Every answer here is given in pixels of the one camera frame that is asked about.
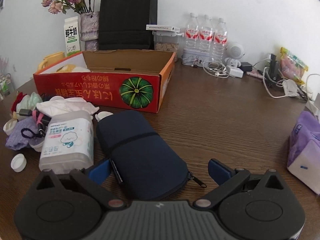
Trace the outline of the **purple knit drawstring pouch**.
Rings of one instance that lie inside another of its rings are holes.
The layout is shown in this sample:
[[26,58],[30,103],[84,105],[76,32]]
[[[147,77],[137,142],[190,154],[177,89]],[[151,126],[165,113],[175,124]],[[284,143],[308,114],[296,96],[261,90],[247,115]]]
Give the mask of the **purple knit drawstring pouch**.
[[29,141],[38,133],[36,121],[30,116],[17,122],[5,146],[11,150],[20,150],[28,146]]

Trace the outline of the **yellow snack packet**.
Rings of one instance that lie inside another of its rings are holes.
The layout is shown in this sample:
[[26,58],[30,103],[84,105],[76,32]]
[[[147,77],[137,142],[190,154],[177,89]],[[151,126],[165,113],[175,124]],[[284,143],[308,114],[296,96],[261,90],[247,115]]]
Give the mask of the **yellow snack packet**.
[[288,49],[280,49],[280,71],[282,76],[295,81],[297,85],[303,85],[305,82],[302,77],[309,67],[296,55]]

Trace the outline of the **white bottle cap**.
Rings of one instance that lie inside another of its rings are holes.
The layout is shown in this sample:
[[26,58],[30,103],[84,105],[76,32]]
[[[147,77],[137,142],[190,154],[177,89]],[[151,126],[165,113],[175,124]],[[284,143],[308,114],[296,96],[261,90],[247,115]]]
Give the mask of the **white bottle cap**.
[[97,120],[97,122],[101,121],[103,118],[106,118],[108,116],[113,115],[113,113],[108,112],[108,111],[100,111],[99,113],[97,113],[95,115],[95,119]]
[[27,164],[27,160],[25,156],[19,153],[13,157],[10,165],[11,165],[11,168],[18,173],[24,170],[24,168],[26,167],[26,164]]

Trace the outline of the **red pumpkin cardboard box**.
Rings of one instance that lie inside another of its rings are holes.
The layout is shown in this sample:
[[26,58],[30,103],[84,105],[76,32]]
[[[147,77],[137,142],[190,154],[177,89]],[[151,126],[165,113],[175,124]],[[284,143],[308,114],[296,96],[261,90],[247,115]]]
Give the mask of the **red pumpkin cardboard box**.
[[[175,55],[138,49],[82,51],[34,73],[34,81],[40,94],[81,97],[98,106],[158,113]],[[67,64],[91,72],[56,72]]]

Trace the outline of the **purple textured vase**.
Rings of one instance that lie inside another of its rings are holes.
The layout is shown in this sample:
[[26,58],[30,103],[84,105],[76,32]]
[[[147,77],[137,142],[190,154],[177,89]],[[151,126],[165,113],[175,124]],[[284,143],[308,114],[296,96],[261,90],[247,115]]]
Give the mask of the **purple textured vase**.
[[99,49],[99,12],[88,12],[80,15],[80,38],[85,43],[85,50]]

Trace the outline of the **purple tissue pack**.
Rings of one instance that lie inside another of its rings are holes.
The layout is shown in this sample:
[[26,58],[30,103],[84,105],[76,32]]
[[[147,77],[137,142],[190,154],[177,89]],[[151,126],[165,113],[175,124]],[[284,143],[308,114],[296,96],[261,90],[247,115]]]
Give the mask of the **purple tissue pack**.
[[319,122],[303,111],[289,140],[288,171],[319,195]]

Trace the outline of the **white charger block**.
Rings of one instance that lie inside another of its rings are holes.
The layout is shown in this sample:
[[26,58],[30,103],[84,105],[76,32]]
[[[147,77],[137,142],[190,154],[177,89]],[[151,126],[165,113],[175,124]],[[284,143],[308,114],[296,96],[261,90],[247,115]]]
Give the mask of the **white charger block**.
[[231,77],[242,78],[244,75],[244,72],[238,67],[226,66],[226,68],[228,75]]

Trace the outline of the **water bottle red label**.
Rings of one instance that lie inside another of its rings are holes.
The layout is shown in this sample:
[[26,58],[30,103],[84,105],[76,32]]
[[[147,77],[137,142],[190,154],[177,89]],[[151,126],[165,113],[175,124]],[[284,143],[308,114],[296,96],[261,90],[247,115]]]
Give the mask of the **water bottle red label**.
[[223,18],[219,18],[213,39],[213,59],[216,63],[222,62],[227,37],[228,31],[225,20]]
[[196,49],[197,39],[199,37],[199,22],[197,14],[191,12],[188,22],[185,26],[185,49]]
[[199,49],[204,52],[210,52],[212,40],[214,36],[214,28],[212,18],[209,15],[204,16],[199,32]]

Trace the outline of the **white green milk carton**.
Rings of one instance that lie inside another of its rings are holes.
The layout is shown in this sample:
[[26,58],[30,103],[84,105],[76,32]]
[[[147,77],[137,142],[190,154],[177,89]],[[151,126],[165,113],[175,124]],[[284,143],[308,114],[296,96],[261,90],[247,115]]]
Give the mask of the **white green milk carton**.
[[64,23],[66,54],[71,56],[81,51],[78,16],[65,19]]

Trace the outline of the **cotton swab plastic box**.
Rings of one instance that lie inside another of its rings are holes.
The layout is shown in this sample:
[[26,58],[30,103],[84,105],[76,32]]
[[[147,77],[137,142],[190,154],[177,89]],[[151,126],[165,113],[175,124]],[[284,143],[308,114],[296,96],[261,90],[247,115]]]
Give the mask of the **cotton swab plastic box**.
[[39,160],[41,171],[67,174],[94,164],[94,132],[91,116],[75,111],[51,118]]

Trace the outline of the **decorated tin box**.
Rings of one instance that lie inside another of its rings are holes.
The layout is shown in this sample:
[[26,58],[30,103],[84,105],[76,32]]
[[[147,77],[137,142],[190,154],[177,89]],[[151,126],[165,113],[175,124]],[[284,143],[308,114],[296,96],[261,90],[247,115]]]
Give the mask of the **decorated tin box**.
[[192,67],[207,67],[211,62],[209,52],[198,49],[184,48],[182,55],[182,64]]

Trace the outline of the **black phone stand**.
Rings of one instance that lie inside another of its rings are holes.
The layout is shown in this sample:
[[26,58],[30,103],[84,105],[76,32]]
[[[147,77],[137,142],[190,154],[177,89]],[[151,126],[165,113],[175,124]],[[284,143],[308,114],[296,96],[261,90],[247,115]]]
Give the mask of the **black phone stand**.
[[266,76],[270,84],[275,85],[281,80],[280,63],[277,61],[277,57],[274,54],[268,56],[268,64],[266,65]]

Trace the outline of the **navy zip pouch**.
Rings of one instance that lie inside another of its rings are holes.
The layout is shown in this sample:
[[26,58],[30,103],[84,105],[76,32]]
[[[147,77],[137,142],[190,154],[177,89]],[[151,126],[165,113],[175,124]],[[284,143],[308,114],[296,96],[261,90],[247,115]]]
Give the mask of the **navy zip pouch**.
[[163,200],[193,180],[186,162],[137,111],[109,115],[97,123],[96,135],[127,198]]

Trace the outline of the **white face mask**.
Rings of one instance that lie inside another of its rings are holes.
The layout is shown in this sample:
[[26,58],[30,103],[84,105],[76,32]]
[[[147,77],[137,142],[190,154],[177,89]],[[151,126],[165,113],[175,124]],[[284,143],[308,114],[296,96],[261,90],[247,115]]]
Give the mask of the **white face mask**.
[[295,83],[295,81],[291,79],[284,80],[282,85],[283,85],[283,90],[286,97],[298,96],[298,86]]

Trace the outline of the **flat white box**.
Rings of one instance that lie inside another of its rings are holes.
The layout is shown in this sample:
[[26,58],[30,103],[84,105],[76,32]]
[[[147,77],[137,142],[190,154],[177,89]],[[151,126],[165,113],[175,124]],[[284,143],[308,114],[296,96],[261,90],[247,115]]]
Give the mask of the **flat white box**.
[[178,28],[178,27],[173,27],[173,26],[168,26],[168,25],[147,24],[146,25],[146,30],[151,30],[151,31],[170,31],[170,32],[179,33],[181,29]]

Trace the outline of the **red fabric rose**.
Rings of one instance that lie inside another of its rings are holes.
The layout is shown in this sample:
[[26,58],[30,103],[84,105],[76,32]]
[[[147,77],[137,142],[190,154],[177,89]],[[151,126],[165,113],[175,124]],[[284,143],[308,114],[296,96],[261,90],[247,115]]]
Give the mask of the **red fabric rose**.
[[18,92],[15,101],[12,104],[11,111],[15,112],[17,108],[17,104],[22,101],[22,99],[26,96],[26,94],[23,94],[22,92]]

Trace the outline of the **yellow white plush toy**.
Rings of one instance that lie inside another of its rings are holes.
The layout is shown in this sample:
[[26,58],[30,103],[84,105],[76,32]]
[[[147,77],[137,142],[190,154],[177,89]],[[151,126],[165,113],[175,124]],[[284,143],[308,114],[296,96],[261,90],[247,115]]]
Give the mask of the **yellow white plush toy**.
[[59,68],[57,73],[90,73],[91,71],[88,68],[76,66],[74,64],[67,64]]

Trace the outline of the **white wired earphones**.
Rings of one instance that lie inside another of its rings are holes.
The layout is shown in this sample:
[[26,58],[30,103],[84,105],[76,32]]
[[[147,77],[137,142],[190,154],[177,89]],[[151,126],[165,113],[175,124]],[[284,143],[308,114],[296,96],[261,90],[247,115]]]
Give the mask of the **white wired earphones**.
[[227,67],[223,63],[214,61],[204,61],[203,70],[210,76],[227,79],[230,75],[227,72]]

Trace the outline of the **white round robot toy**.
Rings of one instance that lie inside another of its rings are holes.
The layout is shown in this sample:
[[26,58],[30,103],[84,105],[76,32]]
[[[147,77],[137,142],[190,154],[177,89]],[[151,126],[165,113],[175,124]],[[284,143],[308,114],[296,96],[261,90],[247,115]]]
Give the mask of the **white round robot toy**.
[[238,68],[241,66],[240,59],[245,55],[242,44],[238,42],[229,42],[226,47],[226,66]]

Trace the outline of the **black paper bag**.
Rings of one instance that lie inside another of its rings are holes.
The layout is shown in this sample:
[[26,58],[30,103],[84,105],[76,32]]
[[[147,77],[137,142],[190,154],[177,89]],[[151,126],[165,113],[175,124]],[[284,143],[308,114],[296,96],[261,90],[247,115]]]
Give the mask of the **black paper bag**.
[[153,50],[152,31],[157,24],[158,0],[101,0],[99,12],[99,50]]

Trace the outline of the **black power adapter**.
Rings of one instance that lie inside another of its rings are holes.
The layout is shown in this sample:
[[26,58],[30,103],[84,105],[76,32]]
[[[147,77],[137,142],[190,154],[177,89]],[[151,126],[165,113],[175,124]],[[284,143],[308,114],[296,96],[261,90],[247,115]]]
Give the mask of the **black power adapter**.
[[242,62],[240,65],[240,69],[246,73],[246,72],[251,72],[253,69],[253,65],[248,63],[248,62]]

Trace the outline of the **white round lid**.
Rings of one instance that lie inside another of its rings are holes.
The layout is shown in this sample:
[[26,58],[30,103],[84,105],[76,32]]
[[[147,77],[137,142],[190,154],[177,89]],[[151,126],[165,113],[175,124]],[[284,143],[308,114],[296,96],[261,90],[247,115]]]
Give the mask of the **white round lid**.
[[3,126],[3,131],[6,133],[6,135],[10,135],[13,131],[13,129],[15,128],[17,124],[17,120],[16,119],[10,119],[9,121],[7,121],[4,126]]

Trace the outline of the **green puff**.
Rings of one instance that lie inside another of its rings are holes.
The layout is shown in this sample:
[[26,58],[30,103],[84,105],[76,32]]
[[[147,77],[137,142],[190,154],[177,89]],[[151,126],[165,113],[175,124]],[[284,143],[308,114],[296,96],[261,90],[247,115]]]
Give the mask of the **green puff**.
[[39,94],[32,92],[31,95],[25,95],[21,102],[16,106],[16,112],[19,113],[22,109],[34,110],[38,103],[42,102],[42,98]]

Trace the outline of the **braided cable pink tie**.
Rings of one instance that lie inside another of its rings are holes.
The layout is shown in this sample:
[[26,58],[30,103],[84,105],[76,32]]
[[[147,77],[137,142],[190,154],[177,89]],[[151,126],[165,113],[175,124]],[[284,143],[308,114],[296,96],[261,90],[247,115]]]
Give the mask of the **braided cable pink tie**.
[[29,128],[23,128],[21,130],[22,137],[27,139],[33,139],[33,138],[44,138],[46,136],[46,130],[51,121],[51,117],[44,115],[37,109],[33,111],[28,109],[21,109],[19,111],[19,115],[23,117],[32,116],[34,121],[36,122],[36,126],[38,129],[38,133],[35,133]]

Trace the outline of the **yellow ceramic mug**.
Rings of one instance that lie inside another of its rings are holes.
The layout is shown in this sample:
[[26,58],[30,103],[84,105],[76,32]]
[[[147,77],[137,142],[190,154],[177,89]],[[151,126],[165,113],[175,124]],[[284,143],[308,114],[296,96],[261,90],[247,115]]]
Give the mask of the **yellow ceramic mug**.
[[54,63],[57,63],[58,61],[65,58],[65,53],[63,51],[50,54],[43,58],[42,62],[38,65],[37,70],[40,71],[43,68],[46,68],[47,66],[50,66]]

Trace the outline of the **white tissue pack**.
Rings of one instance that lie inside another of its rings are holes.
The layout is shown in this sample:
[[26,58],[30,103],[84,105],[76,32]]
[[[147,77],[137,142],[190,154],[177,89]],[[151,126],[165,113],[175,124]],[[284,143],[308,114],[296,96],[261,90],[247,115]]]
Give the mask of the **white tissue pack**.
[[65,99],[61,96],[54,96],[49,101],[37,103],[36,108],[49,117],[76,111],[86,111],[89,115],[93,115],[99,111],[99,107],[95,107],[83,98]]

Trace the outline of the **clear jar of nuts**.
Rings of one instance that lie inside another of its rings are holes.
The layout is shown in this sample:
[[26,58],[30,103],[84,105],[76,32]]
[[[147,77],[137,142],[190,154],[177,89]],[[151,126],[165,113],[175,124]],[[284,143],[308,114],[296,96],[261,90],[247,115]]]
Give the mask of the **clear jar of nuts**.
[[154,49],[175,52],[175,62],[178,61],[178,51],[181,35],[170,31],[153,31]]

